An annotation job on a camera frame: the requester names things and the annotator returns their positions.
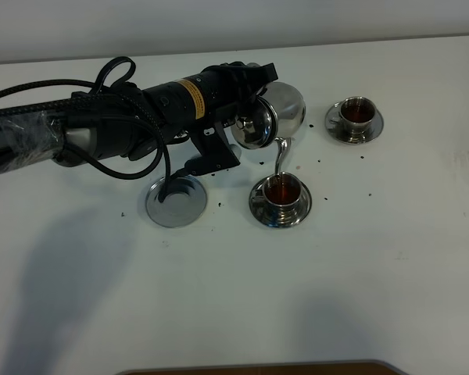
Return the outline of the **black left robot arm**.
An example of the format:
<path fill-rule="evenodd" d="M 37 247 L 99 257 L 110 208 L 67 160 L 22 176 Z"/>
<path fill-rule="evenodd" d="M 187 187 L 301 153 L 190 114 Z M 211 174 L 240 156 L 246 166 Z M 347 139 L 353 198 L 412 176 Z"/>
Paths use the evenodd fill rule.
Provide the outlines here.
<path fill-rule="evenodd" d="M 277 79 L 273 64 L 232 62 L 142 90 L 131 82 L 135 70 L 130 58 L 117 57 L 93 82 L 58 80 L 75 87 L 69 98 L 0 109 L 0 174 L 51 159 L 137 180 L 170 161 L 171 145 L 186 141 L 198 154 L 167 170 L 169 178 L 236 167 L 224 131 Z"/>

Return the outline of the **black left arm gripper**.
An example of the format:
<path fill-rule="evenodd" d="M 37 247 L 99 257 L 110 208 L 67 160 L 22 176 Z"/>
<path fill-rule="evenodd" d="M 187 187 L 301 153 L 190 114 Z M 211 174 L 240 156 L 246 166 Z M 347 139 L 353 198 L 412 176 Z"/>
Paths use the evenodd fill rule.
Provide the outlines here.
<path fill-rule="evenodd" d="M 186 128 L 212 116 L 232 117 L 276 81 L 274 64 L 243 62 L 208 66 L 202 72 L 145 89 L 148 104 L 167 125 Z"/>

